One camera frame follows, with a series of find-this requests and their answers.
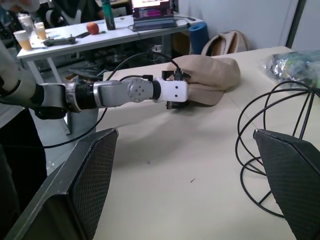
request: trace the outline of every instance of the table leg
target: table leg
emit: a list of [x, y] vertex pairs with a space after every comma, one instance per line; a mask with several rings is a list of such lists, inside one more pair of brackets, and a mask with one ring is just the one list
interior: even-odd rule
[[162, 36], [162, 53], [168, 57], [172, 56], [172, 39], [171, 34]]
[[52, 72], [53, 72], [53, 75], [54, 75], [56, 81], [57, 81], [59, 84], [62, 84], [60, 75], [59, 75], [58, 70], [57, 70], [57, 68], [56, 68], [56, 66], [55, 66], [55, 64], [54, 64], [54, 61], [52, 60], [51, 57], [47, 58], [47, 61], [48, 61], [48, 64], [49, 64], [49, 66], [50, 66], [50, 68], [51, 68], [51, 70], [52, 70]]
[[29, 66], [29, 68], [30, 68], [30, 70], [31, 70], [31, 72], [32, 72], [32, 74], [34, 76], [36, 83], [37, 84], [44, 84], [45, 81], [42, 78], [42, 76], [41, 76], [41, 74], [40, 74], [35, 62], [34, 61], [27, 61], [26, 63], [28, 64], [28, 66]]

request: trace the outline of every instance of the green bottle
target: green bottle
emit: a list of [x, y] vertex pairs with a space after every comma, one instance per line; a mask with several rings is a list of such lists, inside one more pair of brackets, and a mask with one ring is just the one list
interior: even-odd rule
[[102, 0], [101, 3], [102, 3], [102, 10], [103, 10], [103, 15], [104, 15], [107, 29], [115, 30], [116, 25], [115, 25], [114, 15], [112, 13], [110, 0]]

